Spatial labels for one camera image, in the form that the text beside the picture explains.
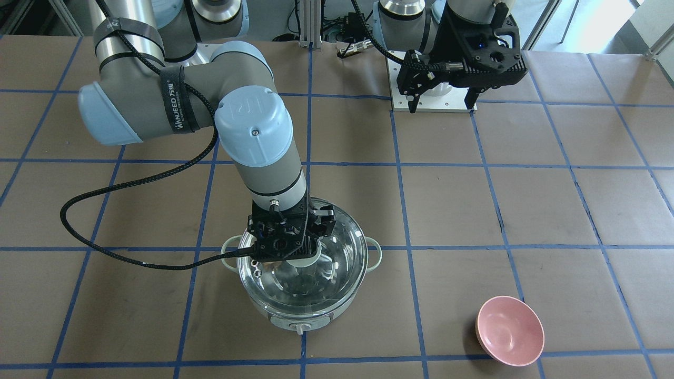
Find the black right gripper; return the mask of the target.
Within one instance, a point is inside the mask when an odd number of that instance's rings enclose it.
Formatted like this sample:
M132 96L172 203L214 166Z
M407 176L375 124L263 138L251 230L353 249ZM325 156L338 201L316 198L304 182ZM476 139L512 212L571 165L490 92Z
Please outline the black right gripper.
M332 234L335 206L298 203L286 211L270 211L253 203L246 230L255 238L250 257L258 262L314 257L318 240Z

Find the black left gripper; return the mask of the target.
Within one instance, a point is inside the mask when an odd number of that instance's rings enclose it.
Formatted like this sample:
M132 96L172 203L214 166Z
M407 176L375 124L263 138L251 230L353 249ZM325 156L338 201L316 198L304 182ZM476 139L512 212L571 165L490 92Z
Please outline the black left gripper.
M416 113L421 94L441 83L467 88L472 110L483 89L517 84L529 71L510 8L443 8L432 46L409 48L400 63L398 91Z

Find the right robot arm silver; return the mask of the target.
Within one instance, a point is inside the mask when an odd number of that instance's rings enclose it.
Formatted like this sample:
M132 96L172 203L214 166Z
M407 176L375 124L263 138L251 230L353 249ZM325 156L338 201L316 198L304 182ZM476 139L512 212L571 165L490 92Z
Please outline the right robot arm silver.
M317 261L320 239L334 228L334 207L312 204L293 120L262 53L250 43L229 41L206 63L169 65L159 28L174 24L183 7L169 11L168 3L153 1L91 1L90 7L101 79L80 89L78 107L94 139L106 146L128 145L209 126L213 137L204 151L183 165L70 199L60 211L66 230L106 256L170 270L169 265L136 261L96 245L72 228L67 212L90 197L178 174L220 143L251 193L246 230L255 239L250 247L224 252L222 257L288 261L299 268Z

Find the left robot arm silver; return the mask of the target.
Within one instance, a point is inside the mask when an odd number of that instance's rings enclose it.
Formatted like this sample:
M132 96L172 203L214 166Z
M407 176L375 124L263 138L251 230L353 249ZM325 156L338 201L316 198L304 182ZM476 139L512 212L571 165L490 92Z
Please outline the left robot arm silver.
M376 1L395 111L468 113L527 74L513 1Z

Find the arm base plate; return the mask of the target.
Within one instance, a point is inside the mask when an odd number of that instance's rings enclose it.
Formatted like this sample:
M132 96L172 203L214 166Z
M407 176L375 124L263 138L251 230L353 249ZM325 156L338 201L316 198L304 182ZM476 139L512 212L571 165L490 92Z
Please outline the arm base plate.
M392 110L408 113L407 97L404 94L400 94L397 85L401 65L390 59L387 60L386 65L391 91ZM467 108L465 105L464 99L468 91L468 88L454 88L448 83L440 83L421 94L417 112L469 113L470 111L476 111L477 105L474 105L473 108Z

